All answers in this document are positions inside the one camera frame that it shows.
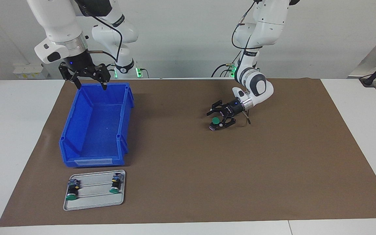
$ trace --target green bottle cap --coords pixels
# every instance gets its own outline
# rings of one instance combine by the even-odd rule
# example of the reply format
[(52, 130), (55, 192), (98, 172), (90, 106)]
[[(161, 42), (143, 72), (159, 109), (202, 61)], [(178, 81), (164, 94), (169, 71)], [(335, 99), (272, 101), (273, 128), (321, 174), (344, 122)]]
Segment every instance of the green bottle cap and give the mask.
[(213, 118), (213, 124), (217, 125), (218, 123), (220, 123), (220, 119), (218, 119), (218, 117), (214, 117)]
[(75, 196), (75, 195), (68, 195), (68, 196), (66, 197), (66, 201), (74, 201), (74, 200), (76, 200), (76, 199), (78, 199), (78, 197)]
[(119, 191), (118, 191), (118, 189), (110, 189), (110, 193), (117, 194), (117, 193), (119, 193)]

